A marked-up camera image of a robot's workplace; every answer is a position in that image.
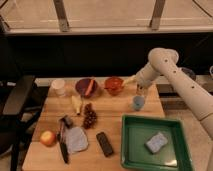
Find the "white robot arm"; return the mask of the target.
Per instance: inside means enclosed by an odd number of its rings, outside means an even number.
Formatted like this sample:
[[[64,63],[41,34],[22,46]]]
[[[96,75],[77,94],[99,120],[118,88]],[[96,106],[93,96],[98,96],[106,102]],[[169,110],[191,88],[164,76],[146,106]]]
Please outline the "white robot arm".
[[[124,85],[136,82],[140,87],[148,88],[163,75],[213,139],[213,96],[177,67],[178,59],[176,50],[154,48],[148,54],[148,63],[128,77]]]

